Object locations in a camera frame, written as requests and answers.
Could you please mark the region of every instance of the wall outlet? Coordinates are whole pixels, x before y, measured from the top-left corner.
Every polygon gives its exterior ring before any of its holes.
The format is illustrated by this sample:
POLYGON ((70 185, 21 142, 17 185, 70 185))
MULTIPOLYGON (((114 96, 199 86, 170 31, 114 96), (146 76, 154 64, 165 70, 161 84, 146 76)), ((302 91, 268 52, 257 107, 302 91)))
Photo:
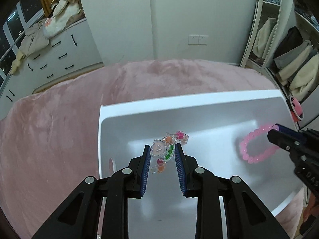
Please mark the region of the wall outlet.
POLYGON ((198 45, 198 35, 189 35, 188 36, 188 44, 189 45, 198 45))
POLYGON ((207 35, 199 35, 198 45, 207 45, 208 36, 207 35))

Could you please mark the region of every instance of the pink fluffy blanket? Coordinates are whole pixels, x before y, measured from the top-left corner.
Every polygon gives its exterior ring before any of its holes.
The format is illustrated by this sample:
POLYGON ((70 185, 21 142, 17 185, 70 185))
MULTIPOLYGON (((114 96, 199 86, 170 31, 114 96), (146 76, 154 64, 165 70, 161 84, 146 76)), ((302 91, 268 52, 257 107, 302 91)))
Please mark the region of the pink fluffy blanket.
MULTIPOLYGON (((29 239, 86 177, 98 177, 101 105, 164 96, 274 89, 251 69, 201 60, 145 61, 103 67, 18 100, 0 121, 0 204, 29 239)), ((303 194, 282 211, 292 236, 303 194)))

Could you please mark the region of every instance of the acrylic charm keychain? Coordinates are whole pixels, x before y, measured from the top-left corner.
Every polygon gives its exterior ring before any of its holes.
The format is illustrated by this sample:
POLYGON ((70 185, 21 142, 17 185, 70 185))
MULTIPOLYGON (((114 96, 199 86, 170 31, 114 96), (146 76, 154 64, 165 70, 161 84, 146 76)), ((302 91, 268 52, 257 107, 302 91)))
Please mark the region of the acrylic charm keychain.
POLYGON ((180 142, 181 145, 187 144, 189 136, 183 131, 177 131, 175 134, 166 133, 161 140, 155 139, 150 155, 157 159, 157 165, 150 170, 152 173, 162 173, 165 170, 166 163, 169 162, 175 153, 175 145, 180 142))
POLYGON ((248 161, 249 164, 257 164, 259 162, 262 162, 275 154, 275 152, 279 149, 279 146, 272 145, 271 147, 267 148, 262 154, 259 154, 258 156, 250 156, 247 151, 247 145, 249 142, 254 140, 256 137, 268 133, 268 131, 275 129, 279 130, 279 127, 277 125, 263 125, 260 126, 258 129, 255 129, 254 132, 250 132, 248 135, 246 135, 242 142, 239 144, 240 154, 242 155, 242 158, 245 161, 248 161))

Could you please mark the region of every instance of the white wardrobe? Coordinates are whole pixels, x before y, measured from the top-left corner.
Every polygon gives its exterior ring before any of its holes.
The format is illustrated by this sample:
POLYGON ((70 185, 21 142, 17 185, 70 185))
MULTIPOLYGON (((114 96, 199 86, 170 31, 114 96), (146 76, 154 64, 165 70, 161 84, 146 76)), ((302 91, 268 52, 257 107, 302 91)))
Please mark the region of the white wardrobe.
MULTIPOLYGON (((269 78, 286 98, 291 95, 291 91, 278 80, 277 72, 274 71, 274 53, 281 41, 288 34, 289 29, 296 26, 302 35, 303 40, 310 40, 313 48, 319 48, 319 30, 302 14, 295 10, 296 0, 280 0, 279 4, 258 0, 256 12, 251 28, 247 47, 242 58, 240 67, 253 68, 269 78), (272 35, 267 41, 267 46, 262 54, 256 53, 258 48, 259 30, 271 19, 277 19, 272 28, 272 35)), ((319 116, 319 81, 316 81, 313 92, 300 100, 304 110, 304 119, 298 124, 300 128, 307 126, 311 121, 319 116)))

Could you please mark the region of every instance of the pink ring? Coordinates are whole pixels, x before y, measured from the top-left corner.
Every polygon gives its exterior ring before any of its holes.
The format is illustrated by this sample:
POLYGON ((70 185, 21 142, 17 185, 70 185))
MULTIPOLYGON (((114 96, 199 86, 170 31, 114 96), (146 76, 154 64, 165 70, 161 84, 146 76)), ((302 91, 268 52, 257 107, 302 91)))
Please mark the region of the pink ring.
POLYGON ((240 154, 242 155, 243 160, 247 161, 249 164, 257 164, 275 154, 277 149, 279 149, 279 147, 276 145, 272 145, 271 147, 267 148, 262 154, 257 156, 250 156, 247 152, 247 145, 250 141, 255 139, 257 136, 260 136, 261 134, 268 133, 268 131, 270 131, 271 129, 279 130, 279 127, 278 125, 271 124, 263 125, 260 126, 258 129, 255 129, 254 132, 250 132, 244 137, 243 141, 239 144, 240 154))

